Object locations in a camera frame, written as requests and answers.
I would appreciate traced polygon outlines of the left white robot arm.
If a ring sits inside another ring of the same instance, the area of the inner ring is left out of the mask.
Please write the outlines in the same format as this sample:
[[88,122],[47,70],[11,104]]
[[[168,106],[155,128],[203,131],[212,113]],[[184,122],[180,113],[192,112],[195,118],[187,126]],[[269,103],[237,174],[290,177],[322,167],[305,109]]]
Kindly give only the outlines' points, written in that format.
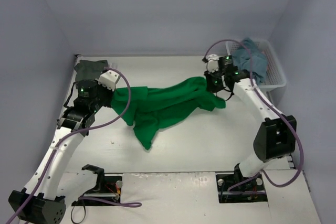
[[8,202],[14,218],[29,223],[61,223],[66,208],[87,191],[99,192],[105,186],[104,169],[85,165],[78,173],[65,171],[77,147],[88,136],[95,115],[111,107],[119,76],[99,77],[76,83],[78,91],[73,105],[57,121],[54,139],[32,178],[22,190],[13,190]]

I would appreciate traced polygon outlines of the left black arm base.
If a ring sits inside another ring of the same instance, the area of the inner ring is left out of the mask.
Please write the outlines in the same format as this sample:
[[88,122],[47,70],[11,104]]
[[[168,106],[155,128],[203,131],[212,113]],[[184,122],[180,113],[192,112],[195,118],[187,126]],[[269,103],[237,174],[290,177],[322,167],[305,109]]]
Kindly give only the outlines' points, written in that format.
[[86,199],[77,199],[71,206],[108,206],[108,202],[121,202],[122,192],[122,175],[121,174],[106,174],[104,169],[94,165],[85,165],[82,167],[83,171],[89,171],[97,178],[95,179],[95,185],[87,189],[80,197]]

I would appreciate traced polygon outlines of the grey green t shirt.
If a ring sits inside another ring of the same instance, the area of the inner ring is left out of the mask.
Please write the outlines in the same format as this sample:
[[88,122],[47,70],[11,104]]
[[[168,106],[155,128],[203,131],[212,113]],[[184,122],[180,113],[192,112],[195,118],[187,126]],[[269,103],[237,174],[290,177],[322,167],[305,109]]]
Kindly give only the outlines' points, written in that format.
[[80,60],[74,67],[76,72],[75,81],[99,79],[105,67],[108,66],[107,60],[90,61]]

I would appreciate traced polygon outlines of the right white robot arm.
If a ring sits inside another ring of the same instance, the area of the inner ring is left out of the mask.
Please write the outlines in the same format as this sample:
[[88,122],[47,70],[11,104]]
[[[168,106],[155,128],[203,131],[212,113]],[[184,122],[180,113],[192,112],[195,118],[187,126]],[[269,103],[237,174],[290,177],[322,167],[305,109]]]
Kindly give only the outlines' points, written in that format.
[[253,151],[240,162],[232,175],[233,184],[245,188],[251,177],[266,168],[271,161],[294,152],[296,147],[297,122],[293,116],[285,116],[262,94],[256,81],[247,70],[238,70],[233,65],[232,56],[209,55],[206,63],[207,90],[217,93],[228,89],[240,98],[245,107],[259,123],[253,141]]

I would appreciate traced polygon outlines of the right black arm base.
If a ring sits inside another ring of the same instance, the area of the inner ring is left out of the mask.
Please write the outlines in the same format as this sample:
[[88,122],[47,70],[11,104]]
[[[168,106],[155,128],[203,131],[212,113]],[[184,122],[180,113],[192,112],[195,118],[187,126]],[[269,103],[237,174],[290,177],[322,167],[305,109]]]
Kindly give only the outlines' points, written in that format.
[[264,180],[260,173],[243,177],[235,166],[232,173],[216,173],[216,187],[220,204],[267,202]]

